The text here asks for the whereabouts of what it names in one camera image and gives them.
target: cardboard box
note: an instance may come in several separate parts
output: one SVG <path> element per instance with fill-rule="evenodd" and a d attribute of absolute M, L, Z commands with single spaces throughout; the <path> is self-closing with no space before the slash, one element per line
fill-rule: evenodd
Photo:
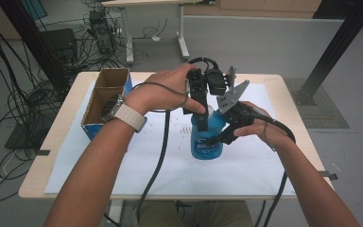
<path fill-rule="evenodd" d="M 128 68 L 101 70 L 81 120 L 81 127 L 91 140 L 104 125 L 101 111 L 105 103 L 114 95 L 127 94 L 131 91 L 131 88 L 130 70 Z"/>

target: floor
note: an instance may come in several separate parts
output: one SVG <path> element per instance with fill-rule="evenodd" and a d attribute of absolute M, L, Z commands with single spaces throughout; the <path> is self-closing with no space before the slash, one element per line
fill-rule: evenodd
<path fill-rule="evenodd" d="M 221 69 L 233 64 L 238 66 L 240 73 L 305 79 L 340 25 L 341 21 L 337 20 L 186 17 L 184 36 L 192 57 L 212 58 Z M 177 29 L 177 23 L 169 20 L 164 37 L 174 36 L 172 28 Z M 11 44 L 24 58 L 21 43 Z M 163 38 L 156 43 L 135 40 L 134 46 L 136 56 L 131 71 L 172 69 L 184 63 L 174 39 Z M 36 62 L 30 61 L 38 71 Z M 27 77 L 21 73 L 19 63 L 13 57 L 10 62 L 16 72 L 20 72 L 17 74 L 20 86 L 28 89 Z M 335 190 L 363 226 L 363 29 L 322 86 L 350 128 L 311 129 L 309 133 L 325 168 L 338 175 L 338 180 L 333 182 Z M 0 118 L 8 111 L 7 97 L 8 89 L 0 76 Z M 3 145 L 14 125 L 13 120 L 0 125 L 0 162 L 10 152 Z M 12 170 L 21 164 L 19 161 L 9 162 L 9 158 L 4 160 L 7 169 Z M 17 175 L 30 165 L 31 162 L 26 162 L 16 169 Z M 0 199 L 16 192 L 24 177 L 2 182 Z M 247 201 L 254 221 L 261 203 Z M 17 195 L 0 201 L 0 226 L 41 226 L 51 204 L 51 200 L 24 200 Z M 133 202 L 125 204 L 123 226 L 131 226 L 130 209 L 133 205 Z M 194 207 L 186 208 L 186 211 L 185 222 L 191 226 Z M 293 200 L 280 201 L 269 226 L 305 225 L 300 205 Z"/>

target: white paper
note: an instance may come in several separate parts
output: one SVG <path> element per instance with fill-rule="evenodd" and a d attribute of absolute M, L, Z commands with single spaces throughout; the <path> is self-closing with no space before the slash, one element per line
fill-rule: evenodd
<path fill-rule="evenodd" d="M 90 142 L 80 122 L 93 87 L 91 84 L 60 148 L 45 193 L 59 193 L 77 159 Z M 264 84 L 251 83 L 240 100 L 249 100 L 277 118 Z M 217 109 L 214 96 L 208 96 L 208 103 Z M 148 113 L 147 119 L 143 130 L 132 137 L 120 166 L 112 191 L 112 195 L 117 198 L 138 198 L 158 163 L 164 138 L 164 113 Z M 191 114 L 183 115 L 182 109 L 171 113 L 164 163 L 149 190 L 149 197 L 271 198 L 277 193 L 284 169 L 278 155 L 266 144 L 256 136 L 241 137 L 229 146 L 223 145 L 219 158 L 197 160 L 190 152 L 190 119 Z M 295 197 L 289 181 L 284 196 Z"/>

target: desk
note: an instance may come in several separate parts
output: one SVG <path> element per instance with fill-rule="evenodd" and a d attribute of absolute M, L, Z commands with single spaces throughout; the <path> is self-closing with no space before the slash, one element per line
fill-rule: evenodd
<path fill-rule="evenodd" d="M 188 53 L 187 45 L 185 44 L 184 36 L 183 36 L 183 15 L 184 15 L 184 3 L 197 3 L 201 0 L 116 0 L 109 2 L 102 2 L 102 6 L 106 8 L 116 7 L 119 8 L 122 19 L 123 19 L 123 29 L 125 31 L 126 38 L 126 58 L 128 65 L 132 65 L 134 63 L 133 56 L 133 48 L 132 48 L 132 38 L 129 33 L 129 25 L 128 25 L 128 15 L 126 11 L 126 7 L 131 6 L 146 6 L 146 5 L 164 5 L 164 4 L 179 4 L 179 32 L 177 33 L 179 45 L 181 47 L 182 56 L 188 60 L 190 58 L 190 54 Z"/>
<path fill-rule="evenodd" d="M 150 73 L 131 73 L 133 81 L 142 81 L 148 77 Z M 55 160 L 59 153 L 60 147 L 65 140 L 67 133 L 72 125 L 73 119 L 80 107 L 86 92 L 93 81 L 96 80 L 98 72 L 80 73 L 73 84 L 69 95 L 63 102 L 63 105 L 52 125 L 51 130 L 47 134 L 41 149 L 50 150 L 49 155 L 37 156 L 34 163 L 27 173 L 27 176 L 20 188 L 19 195 L 22 198 L 55 198 L 56 194 L 45 194 L 44 190 L 51 175 Z M 237 74 L 236 82 L 241 82 L 244 79 L 249 79 L 251 83 L 264 84 L 268 90 L 268 97 L 273 107 L 277 119 L 288 125 L 295 133 L 298 146 L 303 150 L 306 157 L 314 165 L 317 170 L 324 170 L 320 161 L 320 157 L 315 150 L 309 134 L 300 118 L 300 115 L 294 105 L 294 102 L 285 86 L 283 79 L 277 75 L 249 75 Z M 261 184 L 261 177 L 258 175 L 258 184 Z M 112 199 L 138 199 L 138 195 L 134 196 L 114 196 Z M 205 197 L 183 197 L 178 199 L 273 199 L 273 195 L 228 195 L 226 197 L 212 196 Z"/>

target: right hand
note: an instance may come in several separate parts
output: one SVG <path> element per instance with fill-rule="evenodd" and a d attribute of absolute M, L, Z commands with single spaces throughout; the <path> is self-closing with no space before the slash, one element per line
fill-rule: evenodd
<path fill-rule="evenodd" d="M 266 110 L 256 106 L 255 104 L 253 104 L 249 101 L 240 101 L 240 102 L 245 105 L 258 108 L 263 113 L 265 113 L 267 116 L 270 116 Z M 235 130 L 233 134 L 235 136 L 247 136 L 247 135 L 255 134 L 262 141 L 264 141 L 265 143 L 267 143 L 269 146 L 271 146 L 273 148 L 276 148 L 279 145 L 279 143 L 282 143 L 283 141 L 285 141 L 286 138 L 289 139 L 283 130 L 279 129 L 278 127 L 276 127 L 274 125 L 268 124 L 267 129 L 265 130 L 266 124 L 267 123 L 263 120 L 255 119 L 252 125 L 239 128 L 239 129 Z"/>

